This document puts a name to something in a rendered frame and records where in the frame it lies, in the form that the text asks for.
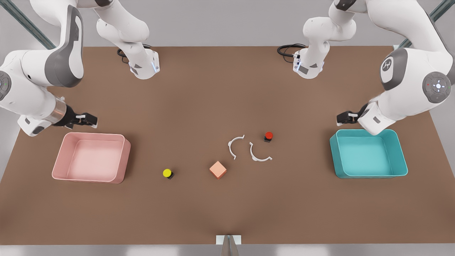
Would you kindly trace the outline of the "pink storage box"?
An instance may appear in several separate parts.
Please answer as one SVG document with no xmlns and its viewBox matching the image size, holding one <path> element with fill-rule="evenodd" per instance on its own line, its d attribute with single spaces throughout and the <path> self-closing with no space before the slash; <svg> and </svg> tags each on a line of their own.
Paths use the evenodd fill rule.
<svg viewBox="0 0 455 256">
<path fill-rule="evenodd" d="M 121 134 L 67 133 L 52 178 L 74 182 L 120 184 L 124 180 L 131 143 Z"/>
</svg>

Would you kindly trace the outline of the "blue storage box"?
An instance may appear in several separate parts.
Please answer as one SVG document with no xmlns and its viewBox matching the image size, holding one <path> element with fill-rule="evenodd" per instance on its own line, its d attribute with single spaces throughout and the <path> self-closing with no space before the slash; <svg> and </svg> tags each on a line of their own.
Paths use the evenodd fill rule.
<svg viewBox="0 0 455 256">
<path fill-rule="evenodd" d="M 364 129 L 340 129 L 330 138 L 338 178 L 393 178 L 408 174 L 394 130 L 371 135 Z"/>
</svg>

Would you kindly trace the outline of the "orange cube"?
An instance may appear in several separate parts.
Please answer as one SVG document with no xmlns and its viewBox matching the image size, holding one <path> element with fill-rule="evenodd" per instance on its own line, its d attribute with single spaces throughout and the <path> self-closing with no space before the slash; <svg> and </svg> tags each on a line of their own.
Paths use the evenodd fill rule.
<svg viewBox="0 0 455 256">
<path fill-rule="evenodd" d="M 226 167 L 217 161 L 209 168 L 209 171 L 219 180 L 226 173 Z"/>
</svg>

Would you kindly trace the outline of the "silver frame post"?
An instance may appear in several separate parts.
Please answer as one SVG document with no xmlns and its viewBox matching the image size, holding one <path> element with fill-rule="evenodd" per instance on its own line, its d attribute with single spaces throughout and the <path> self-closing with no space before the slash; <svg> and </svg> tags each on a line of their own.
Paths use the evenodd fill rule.
<svg viewBox="0 0 455 256">
<path fill-rule="evenodd" d="M 222 245 L 220 256 L 239 256 L 237 245 L 241 244 L 241 235 L 216 235 L 216 245 Z"/>
<path fill-rule="evenodd" d="M 11 0 L 0 0 L 0 6 L 46 49 L 56 48 L 56 45 Z"/>
<path fill-rule="evenodd" d="M 405 40 L 394 49 L 414 47 L 427 51 L 455 51 L 455 0 L 438 1 L 434 10 L 425 12 L 417 1 L 408 2 L 400 12 L 398 32 Z"/>
</svg>

